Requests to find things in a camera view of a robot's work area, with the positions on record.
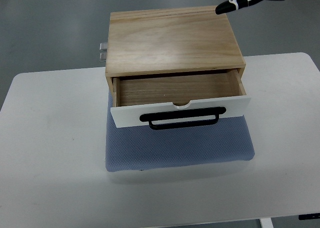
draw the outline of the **gray floor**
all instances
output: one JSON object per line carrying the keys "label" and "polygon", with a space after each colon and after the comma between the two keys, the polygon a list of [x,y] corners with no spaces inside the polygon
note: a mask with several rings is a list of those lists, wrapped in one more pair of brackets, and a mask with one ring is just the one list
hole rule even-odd
{"label": "gray floor", "polygon": [[[0,107],[19,73],[104,66],[113,11],[219,4],[225,0],[0,0]],[[320,0],[263,1],[228,15],[244,56],[305,52],[320,68]],[[275,228],[320,221],[273,219]],[[183,228],[259,228],[258,220]]]}

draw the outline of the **black handle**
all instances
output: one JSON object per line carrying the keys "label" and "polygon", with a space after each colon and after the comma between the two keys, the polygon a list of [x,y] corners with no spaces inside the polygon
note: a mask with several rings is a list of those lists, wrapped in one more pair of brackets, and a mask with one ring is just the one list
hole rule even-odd
{"label": "black handle", "polygon": [[[213,125],[217,123],[219,120],[219,115],[224,114],[225,112],[226,112],[225,107],[208,107],[208,108],[198,108],[198,109],[190,109],[190,110],[158,112],[158,113],[142,114],[140,116],[140,121],[149,122],[149,126],[154,130],[207,126],[207,125]],[[189,121],[189,122],[176,122],[176,123],[167,123],[167,124],[152,123],[152,121],[161,121],[161,120],[170,120],[170,119],[178,119],[178,118],[188,118],[188,117],[202,117],[202,116],[212,116],[212,115],[215,115],[214,119]]]}

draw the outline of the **blue cushion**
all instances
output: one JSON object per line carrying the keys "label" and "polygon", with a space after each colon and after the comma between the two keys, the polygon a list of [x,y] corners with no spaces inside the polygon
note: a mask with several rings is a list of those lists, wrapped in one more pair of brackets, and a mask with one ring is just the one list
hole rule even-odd
{"label": "blue cushion", "polygon": [[109,172],[248,161],[255,155],[244,116],[202,127],[117,128],[110,113],[110,94],[108,104],[105,167]]}

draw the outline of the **wood grain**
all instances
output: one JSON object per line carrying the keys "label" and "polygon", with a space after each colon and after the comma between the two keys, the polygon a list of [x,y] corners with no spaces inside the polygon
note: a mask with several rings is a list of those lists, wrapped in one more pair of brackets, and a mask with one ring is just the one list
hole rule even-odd
{"label": "wood grain", "polygon": [[243,95],[239,81],[227,71],[170,77],[125,79],[120,81],[119,106],[173,102],[186,105],[190,100]]}
{"label": "wood grain", "polygon": [[240,79],[240,75],[236,69],[228,71],[227,77],[229,79],[229,84],[234,96],[246,95],[246,91]]}
{"label": "wood grain", "polygon": [[215,6],[113,12],[107,77],[244,68],[225,14]]}
{"label": "wood grain", "polygon": [[120,90],[120,79],[118,77],[113,78],[113,96],[112,96],[112,106],[113,107],[118,107],[120,106],[120,96],[118,94],[121,93]]}

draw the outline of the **wooden drawer box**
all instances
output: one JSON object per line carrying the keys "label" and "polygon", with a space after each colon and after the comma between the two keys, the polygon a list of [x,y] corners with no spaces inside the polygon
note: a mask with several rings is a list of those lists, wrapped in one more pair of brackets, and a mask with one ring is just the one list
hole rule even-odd
{"label": "wooden drawer box", "polygon": [[148,125],[142,114],[169,111],[196,114],[170,116],[170,123],[216,117],[202,108],[225,108],[220,118],[243,115],[250,100],[241,82],[246,64],[227,16],[214,9],[111,13],[105,75],[117,127]]}

